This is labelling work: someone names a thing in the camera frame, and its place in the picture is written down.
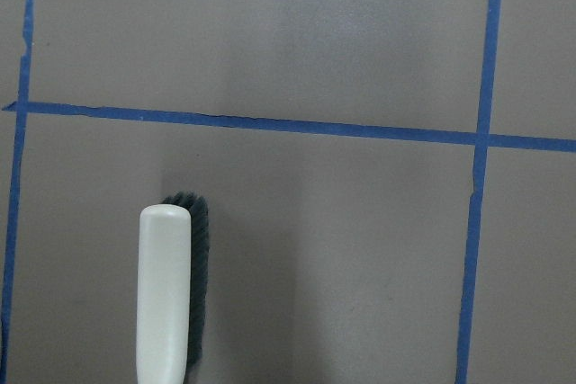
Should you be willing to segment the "beige hand brush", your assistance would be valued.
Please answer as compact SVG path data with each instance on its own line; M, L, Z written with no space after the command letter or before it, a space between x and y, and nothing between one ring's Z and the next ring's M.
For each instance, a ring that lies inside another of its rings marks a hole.
M184 383L203 356L209 216L205 199L179 192L139 215L138 383Z

